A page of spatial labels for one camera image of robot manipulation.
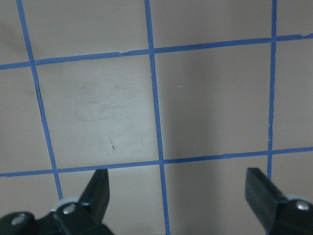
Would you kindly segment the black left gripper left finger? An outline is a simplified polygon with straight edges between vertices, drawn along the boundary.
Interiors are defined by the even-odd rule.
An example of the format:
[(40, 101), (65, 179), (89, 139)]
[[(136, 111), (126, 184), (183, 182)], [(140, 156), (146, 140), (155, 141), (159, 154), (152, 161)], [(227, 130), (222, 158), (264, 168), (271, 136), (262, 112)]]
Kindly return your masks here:
[(110, 200), (109, 176), (98, 169), (76, 202), (67, 202), (54, 212), (55, 223), (64, 235), (108, 235), (102, 223)]

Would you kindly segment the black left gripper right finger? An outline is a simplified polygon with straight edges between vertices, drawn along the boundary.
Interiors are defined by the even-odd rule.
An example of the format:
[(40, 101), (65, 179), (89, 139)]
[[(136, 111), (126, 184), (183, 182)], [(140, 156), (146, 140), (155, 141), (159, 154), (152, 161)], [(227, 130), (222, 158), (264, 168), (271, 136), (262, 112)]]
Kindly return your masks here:
[(282, 193), (258, 168), (246, 170), (245, 199), (268, 235), (311, 235), (313, 204)]

